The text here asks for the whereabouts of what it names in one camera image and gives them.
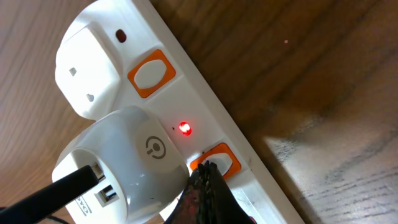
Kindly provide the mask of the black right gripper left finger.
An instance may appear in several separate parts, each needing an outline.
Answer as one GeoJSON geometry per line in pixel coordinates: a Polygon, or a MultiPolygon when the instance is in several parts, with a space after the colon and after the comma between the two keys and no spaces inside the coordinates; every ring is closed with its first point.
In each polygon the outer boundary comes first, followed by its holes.
{"type": "Polygon", "coordinates": [[[172,214],[164,224],[207,223],[206,203],[207,172],[200,164],[191,174],[172,214]]]}

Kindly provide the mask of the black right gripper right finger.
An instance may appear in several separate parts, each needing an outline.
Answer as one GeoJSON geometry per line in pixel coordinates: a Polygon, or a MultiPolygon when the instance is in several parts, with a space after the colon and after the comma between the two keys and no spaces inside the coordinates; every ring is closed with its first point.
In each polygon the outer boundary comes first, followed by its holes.
{"type": "Polygon", "coordinates": [[[208,193],[208,219],[210,223],[222,224],[255,224],[239,205],[218,167],[213,162],[205,162],[203,165],[207,171],[210,191],[208,193]]]}

